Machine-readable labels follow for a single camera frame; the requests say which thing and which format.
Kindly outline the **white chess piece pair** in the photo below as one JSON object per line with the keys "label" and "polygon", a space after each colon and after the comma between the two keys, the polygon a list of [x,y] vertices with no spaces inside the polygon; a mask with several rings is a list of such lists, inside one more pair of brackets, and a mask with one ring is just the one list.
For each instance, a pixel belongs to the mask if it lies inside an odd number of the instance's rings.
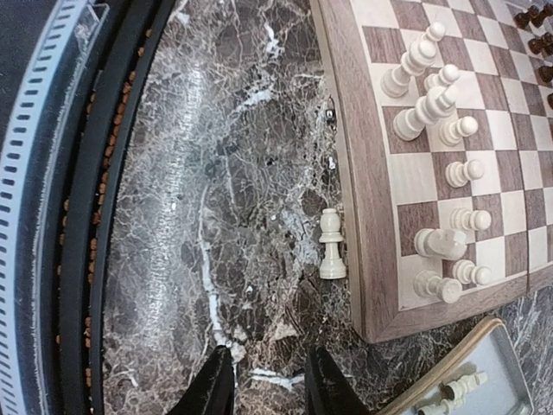
{"label": "white chess piece pair", "polygon": [[461,143],[464,138],[476,133],[478,129],[478,121],[472,116],[465,116],[444,123],[438,134],[443,144],[454,147]]}

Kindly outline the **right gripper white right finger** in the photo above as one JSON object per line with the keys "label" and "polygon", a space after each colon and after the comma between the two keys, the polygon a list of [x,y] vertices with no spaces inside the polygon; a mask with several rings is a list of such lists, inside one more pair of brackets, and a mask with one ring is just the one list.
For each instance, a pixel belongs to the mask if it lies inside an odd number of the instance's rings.
{"label": "right gripper white right finger", "polygon": [[368,410],[322,346],[308,353],[305,367],[307,414],[368,414]]}

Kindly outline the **white bishop chess piece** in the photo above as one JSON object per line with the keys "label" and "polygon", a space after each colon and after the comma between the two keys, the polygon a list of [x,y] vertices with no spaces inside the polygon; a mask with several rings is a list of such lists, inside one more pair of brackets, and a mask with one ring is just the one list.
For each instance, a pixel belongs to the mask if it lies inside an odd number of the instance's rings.
{"label": "white bishop chess piece", "polygon": [[321,237],[319,242],[325,246],[325,255],[321,261],[320,277],[322,279],[340,279],[346,276],[346,266],[340,256],[339,243],[344,240],[340,233],[341,219],[335,208],[322,210]]}

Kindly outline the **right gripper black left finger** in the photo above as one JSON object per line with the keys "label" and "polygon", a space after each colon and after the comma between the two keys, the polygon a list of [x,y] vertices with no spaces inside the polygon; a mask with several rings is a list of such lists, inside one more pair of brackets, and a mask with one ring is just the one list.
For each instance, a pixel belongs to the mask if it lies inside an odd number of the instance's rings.
{"label": "right gripper black left finger", "polygon": [[168,415],[233,414],[234,392],[231,351],[219,345]]}

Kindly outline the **white chess piece tall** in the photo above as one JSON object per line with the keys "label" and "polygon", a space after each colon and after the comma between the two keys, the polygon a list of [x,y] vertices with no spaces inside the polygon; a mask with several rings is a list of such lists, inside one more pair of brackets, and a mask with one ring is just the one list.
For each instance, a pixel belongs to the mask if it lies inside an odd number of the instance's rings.
{"label": "white chess piece tall", "polygon": [[435,63],[437,43],[445,36],[441,22],[433,22],[402,54],[400,64],[388,70],[382,80],[383,92],[391,98],[400,98],[409,91],[410,80],[420,76]]}

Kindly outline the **white pawn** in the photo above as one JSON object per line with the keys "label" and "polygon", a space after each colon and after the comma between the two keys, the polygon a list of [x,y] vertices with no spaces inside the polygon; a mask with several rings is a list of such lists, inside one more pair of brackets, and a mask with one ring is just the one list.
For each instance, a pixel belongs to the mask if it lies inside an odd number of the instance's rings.
{"label": "white pawn", "polygon": [[460,259],[452,267],[452,275],[461,284],[488,285],[492,282],[492,271],[486,266],[476,265],[468,259]]}
{"label": "white pawn", "polygon": [[492,225],[492,216],[486,210],[471,210],[459,207],[452,211],[450,226],[464,231],[485,231]]}
{"label": "white pawn", "polygon": [[429,74],[424,81],[424,87],[426,91],[435,86],[448,87],[453,85],[459,78],[459,68],[456,65],[447,64],[437,73]]}

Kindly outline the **white rook chess piece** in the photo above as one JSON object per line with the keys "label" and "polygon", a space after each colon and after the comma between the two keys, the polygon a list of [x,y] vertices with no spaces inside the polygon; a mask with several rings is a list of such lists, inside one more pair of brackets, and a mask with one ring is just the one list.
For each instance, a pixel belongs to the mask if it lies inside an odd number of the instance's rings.
{"label": "white rook chess piece", "polygon": [[462,285],[453,278],[442,278],[434,271],[421,271],[414,279],[413,289],[419,297],[436,297],[444,303],[455,303],[461,296]]}

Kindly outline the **white knight chess piece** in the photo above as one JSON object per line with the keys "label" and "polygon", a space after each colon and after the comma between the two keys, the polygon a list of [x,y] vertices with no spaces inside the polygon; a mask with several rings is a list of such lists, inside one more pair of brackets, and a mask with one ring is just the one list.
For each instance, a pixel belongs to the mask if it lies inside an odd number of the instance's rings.
{"label": "white knight chess piece", "polygon": [[467,250],[467,235],[454,229],[423,228],[417,232],[414,246],[423,257],[457,260]]}

